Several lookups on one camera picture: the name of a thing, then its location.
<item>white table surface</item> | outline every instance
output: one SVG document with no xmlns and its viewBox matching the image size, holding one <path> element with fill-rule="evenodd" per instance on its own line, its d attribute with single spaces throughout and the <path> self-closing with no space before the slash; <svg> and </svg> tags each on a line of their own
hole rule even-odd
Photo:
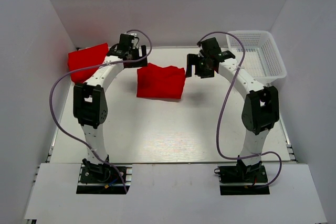
<svg viewBox="0 0 336 224">
<path fill-rule="evenodd" d="M 221 196 L 216 164 L 135 164 L 126 195 L 77 195 L 80 164 L 41 164 L 25 214 L 37 223 L 326 222 L 308 165 L 284 164 L 269 195 Z M 265 164 L 269 179 L 278 164 Z"/>
<path fill-rule="evenodd" d="M 186 67 L 186 55 L 198 48 L 154 48 L 149 62 L 161 67 Z M 216 125 L 229 82 L 219 76 L 185 81 L 181 101 L 163 101 L 136 97 L 137 70 L 125 69 L 106 91 L 108 117 L 104 122 L 104 140 L 110 161 L 114 163 L 225 162 L 216 150 Z M 61 125 L 84 139 L 84 133 L 72 114 L 73 83 L 70 86 Z M 245 127 L 241 121 L 243 98 L 233 89 L 225 108 L 220 129 L 221 150 L 237 156 L 243 146 Z M 290 160 L 286 139 L 279 123 L 268 134 L 265 151 L 276 151 Z M 58 131 L 51 163 L 81 163 L 86 147 Z M 264 161 L 277 161 L 266 155 Z"/>
</svg>

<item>black mounting bracket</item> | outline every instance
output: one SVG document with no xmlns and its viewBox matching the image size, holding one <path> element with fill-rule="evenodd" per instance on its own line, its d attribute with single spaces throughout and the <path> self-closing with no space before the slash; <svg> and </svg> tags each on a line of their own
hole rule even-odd
<svg viewBox="0 0 336 224">
<path fill-rule="evenodd" d="M 229 58 L 236 58 L 230 51 L 222 52 L 216 38 L 199 41 L 197 45 L 202 47 L 199 55 L 187 55 L 186 77 L 192 76 L 192 65 L 195 66 L 195 75 L 201 78 L 214 77 L 215 71 L 218 73 L 220 62 L 224 62 Z"/>
<path fill-rule="evenodd" d="M 138 37 L 134 37 L 128 34 L 121 34 L 119 38 L 119 43 L 113 45 L 108 53 L 107 56 L 117 56 L 122 60 L 139 60 L 147 54 L 146 45 L 141 46 L 141 54 L 139 55 L 139 48 L 133 49 L 132 41 L 137 39 L 139 42 Z M 138 68 L 138 67 L 146 67 L 148 64 L 147 59 L 143 59 L 139 62 L 124 63 L 124 68 Z"/>
<path fill-rule="evenodd" d="M 100 85 L 90 86 L 86 83 L 76 83 L 73 90 L 74 117 L 80 125 L 90 125 L 96 129 L 107 117 L 108 109 L 104 88 Z M 91 102 L 85 100 L 89 97 L 92 97 Z"/>
<path fill-rule="evenodd" d="M 245 128 L 256 135 L 273 128 L 274 124 L 279 121 L 278 90 L 270 86 L 247 94 L 241 119 Z"/>
<path fill-rule="evenodd" d="M 82 160 L 84 167 L 82 168 L 80 182 L 84 184 L 96 184 L 96 183 L 110 183 L 117 180 L 117 183 L 121 183 L 121 179 L 116 170 L 112 166 L 106 164 L 92 164 L 87 161 L 86 158 Z M 122 177 L 126 180 L 125 166 L 118 166 L 118 170 L 122 173 Z"/>
<path fill-rule="evenodd" d="M 221 178 L 222 184 L 230 184 L 230 183 L 267 183 L 267 174 L 265 167 L 261 165 L 258 169 L 255 169 L 253 172 L 244 173 L 243 169 L 240 168 L 241 164 L 237 162 L 236 166 L 219 166 L 215 169 L 215 174 L 218 174 Z"/>
</svg>

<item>red cloth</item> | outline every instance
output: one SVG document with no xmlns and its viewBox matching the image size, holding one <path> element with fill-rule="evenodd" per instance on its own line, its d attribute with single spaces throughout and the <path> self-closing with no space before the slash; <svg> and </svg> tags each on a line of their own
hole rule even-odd
<svg viewBox="0 0 336 224">
<path fill-rule="evenodd" d="M 107 43 L 83 49 L 80 51 L 71 52 L 68 54 L 68 67 L 70 71 L 102 64 L 104 58 L 109 51 Z M 89 79 L 98 68 L 79 71 L 71 74 L 71 80 L 74 83 L 83 83 Z"/>
<path fill-rule="evenodd" d="M 184 68 L 161 68 L 149 63 L 138 69 L 137 97 L 181 99 L 185 82 Z"/>
</svg>

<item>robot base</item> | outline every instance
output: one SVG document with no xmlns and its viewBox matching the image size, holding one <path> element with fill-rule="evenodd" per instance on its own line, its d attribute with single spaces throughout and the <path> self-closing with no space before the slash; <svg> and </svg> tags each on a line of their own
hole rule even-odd
<svg viewBox="0 0 336 224">
<path fill-rule="evenodd" d="M 269 188 L 258 188 L 268 182 L 265 167 L 254 171 L 243 179 L 236 166 L 219 166 L 215 174 L 220 177 L 220 195 L 267 195 Z"/>
</svg>

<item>white panel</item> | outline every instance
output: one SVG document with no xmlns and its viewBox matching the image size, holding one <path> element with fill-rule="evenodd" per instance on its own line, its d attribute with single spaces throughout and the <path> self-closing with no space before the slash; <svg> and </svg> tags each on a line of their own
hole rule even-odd
<svg viewBox="0 0 336 224">
<path fill-rule="evenodd" d="M 186 55 L 198 48 L 154 49 L 149 62 L 161 67 L 186 67 Z M 106 91 L 108 117 L 104 139 L 110 161 L 148 162 L 221 162 L 216 149 L 216 125 L 229 82 L 215 75 L 187 78 L 181 101 L 137 98 L 137 70 L 124 69 Z M 73 87 L 70 87 L 61 125 L 84 139 L 83 131 L 72 114 Z M 236 157 L 243 148 L 245 127 L 241 112 L 244 99 L 233 89 L 220 129 L 221 149 Z M 277 123 L 266 138 L 264 151 L 276 151 L 289 160 L 285 136 Z M 81 163 L 86 147 L 58 132 L 51 162 Z M 262 157 L 277 161 L 274 155 Z"/>
<path fill-rule="evenodd" d="M 277 86 L 294 152 L 309 164 L 327 220 L 336 223 L 336 1 L 287 0 L 271 32 L 288 73 Z"/>
<path fill-rule="evenodd" d="M 79 164 L 42 164 L 25 218 L 37 223 L 314 224 L 325 216 L 307 165 L 287 164 L 270 195 L 221 196 L 215 164 L 134 165 L 127 195 L 76 195 Z M 278 165 L 266 165 L 274 176 Z"/>
<path fill-rule="evenodd" d="M 49 0 L 0 0 L 1 223 L 19 223 L 55 126 L 48 96 L 74 46 Z M 55 93 L 59 115 L 69 81 Z"/>
<path fill-rule="evenodd" d="M 156 46 L 191 46 L 214 30 L 269 30 L 285 0 L 51 0 L 78 47 L 145 30 Z"/>
</svg>

